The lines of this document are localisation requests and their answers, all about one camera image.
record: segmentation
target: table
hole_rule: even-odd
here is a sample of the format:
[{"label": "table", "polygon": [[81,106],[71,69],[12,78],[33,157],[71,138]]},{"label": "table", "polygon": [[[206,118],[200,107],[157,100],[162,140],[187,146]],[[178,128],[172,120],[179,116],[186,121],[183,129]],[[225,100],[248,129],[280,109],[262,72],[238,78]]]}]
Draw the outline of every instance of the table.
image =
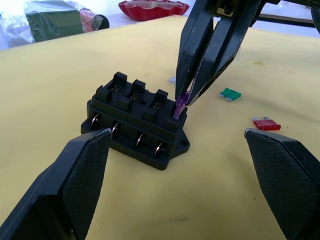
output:
[{"label": "table", "polygon": [[[180,32],[172,16],[0,52],[0,223],[38,174],[80,134],[86,103],[115,72],[174,98]],[[109,151],[89,240],[284,240],[260,190],[246,128],[320,156],[320,40],[250,29],[236,60],[188,110],[191,143],[165,171]],[[234,102],[219,98],[231,88]]]}]

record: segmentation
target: plastic bag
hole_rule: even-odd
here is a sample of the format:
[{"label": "plastic bag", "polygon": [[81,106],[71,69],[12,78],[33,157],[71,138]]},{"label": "plastic bag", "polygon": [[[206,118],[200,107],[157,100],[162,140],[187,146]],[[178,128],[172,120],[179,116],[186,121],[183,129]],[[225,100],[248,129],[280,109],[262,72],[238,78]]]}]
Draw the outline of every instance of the plastic bag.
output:
[{"label": "plastic bag", "polygon": [[99,29],[103,18],[74,1],[9,2],[0,11],[8,47],[42,42]]}]

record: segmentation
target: red bowl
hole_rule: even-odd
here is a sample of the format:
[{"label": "red bowl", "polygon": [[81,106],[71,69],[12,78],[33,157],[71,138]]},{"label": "red bowl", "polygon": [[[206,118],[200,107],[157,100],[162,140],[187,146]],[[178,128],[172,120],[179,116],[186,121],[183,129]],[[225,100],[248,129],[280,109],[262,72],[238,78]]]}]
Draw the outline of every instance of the red bowl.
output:
[{"label": "red bowl", "polygon": [[183,15],[189,5],[170,0],[132,0],[119,3],[119,8],[128,17],[137,21],[148,21],[171,15]]}]

